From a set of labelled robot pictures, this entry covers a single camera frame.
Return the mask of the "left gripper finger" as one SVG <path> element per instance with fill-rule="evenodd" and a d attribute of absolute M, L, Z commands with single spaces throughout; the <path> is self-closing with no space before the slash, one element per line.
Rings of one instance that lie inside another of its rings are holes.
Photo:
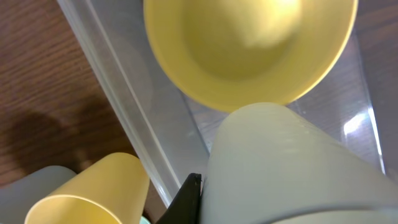
<path fill-rule="evenodd" d="M 156 224 L 197 224 L 200 202 L 201 174 L 191 173 Z"/>

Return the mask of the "cream plastic cup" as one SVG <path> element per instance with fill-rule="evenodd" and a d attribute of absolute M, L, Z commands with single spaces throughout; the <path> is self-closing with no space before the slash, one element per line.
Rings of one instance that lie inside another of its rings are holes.
<path fill-rule="evenodd" d="M 396 223 L 397 186 L 292 110 L 256 103 L 219 126 L 201 223 Z"/>

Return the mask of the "yellow plastic bowl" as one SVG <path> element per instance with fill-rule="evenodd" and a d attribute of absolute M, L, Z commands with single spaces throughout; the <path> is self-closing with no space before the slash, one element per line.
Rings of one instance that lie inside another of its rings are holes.
<path fill-rule="evenodd" d="M 150 47 L 193 100 L 232 112 L 289 104 L 333 68 L 353 30 L 357 1 L 145 1 Z"/>

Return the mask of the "grey plastic cup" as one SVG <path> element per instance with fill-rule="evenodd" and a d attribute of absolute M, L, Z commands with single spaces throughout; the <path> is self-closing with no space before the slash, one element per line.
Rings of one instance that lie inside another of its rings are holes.
<path fill-rule="evenodd" d="M 1 189 L 1 223 L 24 223 L 30 208 L 76 176 L 63 166 L 47 166 Z"/>

